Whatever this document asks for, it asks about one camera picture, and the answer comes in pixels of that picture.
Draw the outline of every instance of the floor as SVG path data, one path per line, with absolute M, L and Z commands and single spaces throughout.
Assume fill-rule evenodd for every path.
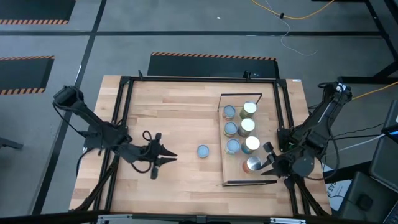
M 2 31 L 91 31 L 101 0 L 76 2 L 70 23 L 57 25 L 0 25 Z M 324 2 L 269 0 L 275 11 L 307 15 Z M 380 20 L 398 49 L 398 25 L 383 1 L 371 0 Z M 286 20 L 292 31 L 377 31 L 365 4 L 333 3 L 306 20 Z M 287 26 L 250 0 L 108 0 L 99 31 L 286 31 Z M 0 57 L 55 55 L 47 89 L 39 95 L 0 96 L 0 136 L 23 142 L 17 151 L 0 151 L 0 216 L 27 215 L 35 202 L 45 168 L 52 153 L 60 118 L 51 107 L 52 96 L 64 85 L 73 85 L 79 72 L 88 36 L 0 35 Z M 285 48 L 280 37 L 258 36 L 99 36 L 96 37 L 81 83 L 85 102 L 95 107 L 103 75 L 146 73 L 151 52 L 275 57 L 281 78 L 303 81 L 308 105 L 318 103 L 320 82 L 338 76 L 371 76 L 393 62 L 380 37 L 286 37 L 284 42 L 303 56 Z M 352 85 L 354 95 L 379 85 Z M 390 102 L 398 97 L 398 86 L 347 104 L 333 125 L 334 134 L 383 123 Z M 87 125 L 73 117 L 77 129 Z M 363 134 L 377 134 L 373 129 Z M 363 139 L 345 139 L 340 148 Z M 44 213 L 66 212 L 75 184 L 75 169 L 83 139 L 68 129 L 48 192 Z M 376 142 L 340 154 L 341 167 L 369 161 Z M 335 166 L 331 152 L 327 164 Z

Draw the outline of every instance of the wooden tabletop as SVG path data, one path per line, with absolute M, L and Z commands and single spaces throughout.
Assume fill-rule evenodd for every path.
M 110 121 L 118 92 L 120 76 L 105 76 L 99 91 L 95 113 Z M 299 80 L 287 80 L 295 125 L 308 116 L 303 86 Z M 278 121 L 272 85 L 260 83 L 205 83 L 205 82 L 134 82 L 129 118 L 129 134 L 133 144 L 144 145 L 142 132 L 162 133 L 161 143 L 178 154 L 178 160 L 163 165 L 159 177 L 139 174 L 130 164 L 120 160 L 111 212 L 291 216 L 289 192 L 282 180 L 277 184 L 245 187 L 223 187 L 221 166 L 220 128 L 217 105 L 222 93 L 263 93 L 259 105 L 269 105 L 264 135 L 278 154 L 276 129 Z M 282 89 L 279 90 L 284 122 L 287 117 Z M 206 144 L 210 155 L 198 158 L 196 149 Z M 70 208 L 79 206 L 93 190 L 100 176 L 102 156 L 96 151 L 82 160 Z M 138 168 L 148 164 L 136 162 Z M 310 175 L 322 177 L 320 163 Z M 314 198 L 327 212 L 331 212 L 324 181 L 306 180 Z M 100 208 L 108 188 L 104 188 Z M 298 208 L 303 213 L 301 196 L 296 188 Z

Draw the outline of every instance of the wire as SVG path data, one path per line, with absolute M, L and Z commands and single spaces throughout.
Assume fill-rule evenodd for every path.
M 386 88 L 392 87 L 392 86 L 395 85 L 395 84 L 398 84 L 398 82 L 394 82 L 394 83 L 392 83 L 392 84 L 390 84 L 390 85 L 387 85 L 387 86 L 385 86 L 385 87 L 383 87 L 383 88 L 380 88 L 380 89 L 377 89 L 377 90 L 373 90 L 373 91 L 364 93 L 364 94 L 362 94 L 362 95 L 356 96 L 356 97 L 353 98 L 353 100 L 362 98 L 362 97 L 364 97 L 364 96 L 370 95 L 370 94 L 372 94 L 372 93 L 375 93 L 375 92 L 378 92 L 378 91 L 381 91 L 381 90 L 385 90 Z
M 377 136 L 377 137 L 375 137 L 375 138 L 372 138 L 372 139 L 370 139 L 370 140 L 367 140 L 367 141 L 365 141 L 365 142 L 361 142 L 361 143 L 358 143 L 358 144 L 355 144 L 355 145 L 352 145 L 352 146 L 345 147 L 344 149 L 341 149 L 340 152 L 341 152 L 341 151 L 344 151 L 344 150 L 346 150 L 346 149 L 351 149 L 352 147 L 361 146 L 361 145 L 363 145 L 363 144 L 366 144 L 366 143 L 369 143 L 369 142 L 374 141 L 374 140 L 376 140 L 376 139 L 379 139 L 379 138 L 381 138 L 381 137 L 383 137 L 383 136 L 385 136 L 385 134 L 381 134 L 381 135 L 379 135 L 379 136 Z
M 360 209 L 354 202 L 352 202 L 351 200 L 348 200 L 346 197 L 344 197 L 344 196 L 342 196 L 342 195 L 334 195 L 334 196 L 329 196 L 329 195 L 328 195 L 328 197 L 329 197 L 329 198 L 335 198 L 335 197 L 341 197 L 341 198 L 343 198 L 343 200 L 346 200 L 347 202 L 351 203 L 351 204 L 354 205 L 356 208 L 358 208 L 360 211 L 362 211 L 363 214 L 364 214 L 364 217 L 365 217 L 365 221 L 368 220 L 368 216 L 366 216 L 366 212 L 365 212 L 364 210 Z
M 79 157 L 79 159 L 77 160 L 76 176 L 79 174 L 79 168 L 80 168 L 81 159 L 82 159 L 87 153 L 89 153 L 91 150 L 93 150 L 93 149 L 92 149 L 92 148 L 91 148 L 91 149 L 87 149 L 87 150 Z
M 271 5 L 268 3 L 268 0 L 266 0 L 266 3 L 267 3 L 268 6 L 272 9 Z M 318 52 L 318 50 L 316 50 L 316 51 L 315 51 L 314 53 L 312 53 L 312 54 L 303 54 L 303 53 L 299 52 L 299 51 L 296 50 L 296 49 L 293 49 L 293 48 L 291 48 L 291 47 L 286 46 L 285 43 L 284 43 L 284 38 L 287 36 L 287 34 L 289 34 L 289 32 L 292 30 L 292 28 L 288 25 L 287 22 L 285 22 L 285 21 L 282 20 L 281 18 L 277 17 L 276 14 L 274 14 L 274 16 L 275 16 L 275 18 L 277 18 L 278 20 L 280 20 L 280 21 L 282 21 L 284 24 L 286 24 L 287 27 L 289 28 L 288 31 L 286 32 L 286 34 L 285 34 L 283 37 L 280 38 L 280 42 L 281 42 L 281 44 L 282 44 L 285 48 L 290 49 L 290 50 L 293 50 L 294 52 L 296 52 L 296 53 L 298 53 L 298 54 L 300 54 L 300 55 L 303 55 L 303 56 L 312 56 L 312 55 L 315 55 L 315 54 Z
M 340 97 L 339 97 L 339 99 L 338 99 L 338 101 L 337 101 L 336 104 L 340 103 L 340 101 L 341 101 L 342 98 L 343 98 L 343 94 L 340 95 Z M 333 113 L 336 111 L 336 109 L 337 109 L 337 106 L 335 106 L 335 107 L 333 108 L 333 110 L 331 111 L 330 114 L 333 114 Z M 338 146 L 337 146 L 336 140 L 335 140 L 335 138 L 334 138 L 334 136 L 333 136 L 333 133 L 332 133 L 332 131 L 331 131 L 330 120 L 331 120 L 331 116 L 328 117 L 327 125 L 328 125 L 328 131 L 329 131 L 330 138 L 331 138 L 331 140 L 332 140 L 332 142 L 333 142 L 333 145 L 334 145 L 334 147 L 335 147 L 335 152 L 336 152 L 336 167 L 335 167 L 335 169 L 333 170 L 333 172 L 332 172 L 329 176 L 327 176 L 327 177 L 322 177 L 322 178 L 305 177 L 305 178 L 307 178 L 307 179 L 310 179 L 310 180 L 327 180 L 327 179 L 329 179 L 330 177 L 333 177 L 333 176 L 337 173 L 337 170 L 338 170 L 338 168 L 339 168 L 339 166 L 340 166 L 340 155 L 339 155 L 339 150 L 338 150 Z M 327 147 L 328 147 L 328 144 L 326 144 L 325 147 L 322 149 L 321 154 L 324 154 L 324 153 L 325 153 L 325 149 L 326 149 Z
M 353 134 L 353 133 L 356 133 L 358 131 L 365 131 L 365 130 L 369 130 L 369 129 L 372 129 L 372 128 L 377 128 L 378 126 L 382 126 L 382 125 L 384 125 L 384 123 L 381 123 L 381 124 L 378 124 L 378 125 L 375 125 L 375 126 L 369 127 L 369 128 L 359 129 L 359 130 L 355 130 L 355 131 L 347 131 L 346 133 L 338 134 L 335 137 L 342 136 L 342 135 L 345 135 L 345 134 Z
M 139 170 L 133 163 L 130 163 L 130 164 L 131 164 L 132 168 L 133 168 L 135 171 L 137 171 L 138 173 L 140 173 L 140 174 L 145 174 L 145 173 L 149 172 L 150 168 L 152 168 L 152 163 L 151 163 L 151 162 L 149 162 L 149 167 L 148 167 L 148 169 L 146 169 L 146 170 L 144 170 L 144 171 Z
M 61 117 L 61 119 L 69 125 L 69 127 L 71 127 L 73 130 L 75 130 L 79 135 L 85 137 L 80 131 L 78 131 L 75 127 L 73 127 L 73 126 L 61 115 L 61 113 L 58 111 L 57 107 L 55 106 L 55 103 L 52 103 L 52 106 L 54 107 L 54 109 L 55 109 L 55 111 L 57 112 L 57 114 Z
M 347 137 L 342 137 L 342 138 L 336 138 L 335 140 L 342 140 L 342 139 L 349 139 L 349 138 L 368 138 L 368 137 L 376 137 L 376 136 L 379 136 L 379 134 L 370 134 L 370 135 L 365 135 L 365 136 L 347 136 Z
M 252 1 L 254 4 L 256 4 L 256 5 L 260 6 L 260 7 L 262 7 L 263 9 L 272 12 L 274 15 L 280 16 L 280 14 L 277 13 L 277 12 L 275 12 L 271 7 L 270 7 L 270 9 L 269 9 L 269 8 L 267 8 L 267 7 L 265 7 L 265 6 L 263 6 L 263 5 L 259 4 L 259 3 L 257 3 L 255 0 L 251 0 L 251 1 Z M 333 3 L 334 1 L 335 1 L 335 0 L 331 0 L 331 1 L 330 1 L 328 4 L 326 4 L 325 6 L 323 6 L 323 7 L 320 8 L 319 10 L 317 10 L 317 11 L 315 11 L 315 12 L 313 12 L 313 13 L 307 15 L 307 16 L 303 16 L 303 17 L 292 17 L 292 16 L 285 16 L 285 15 L 283 15 L 282 17 L 283 17 L 283 18 L 288 18 L 288 19 L 293 19 L 293 20 L 307 19 L 307 18 L 312 17 L 312 16 L 314 16 L 315 14 L 319 13 L 320 11 L 326 9 L 326 8 L 327 8 L 331 3 Z

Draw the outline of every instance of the floor mat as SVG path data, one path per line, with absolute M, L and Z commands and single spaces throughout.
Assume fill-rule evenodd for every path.
M 279 78 L 276 58 L 154 52 L 147 75 L 181 77 Z
M 0 0 L 0 24 L 68 24 L 75 0 Z
M 0 95 L 43 93 L 54 56 L 0 58 Z

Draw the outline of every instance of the metal leg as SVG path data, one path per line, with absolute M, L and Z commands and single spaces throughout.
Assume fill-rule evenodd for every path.
M 14 149 L 22 149 L 23 146 L 24 145 L 22 144 L 0 137 L 0 147 L 11 147 Z

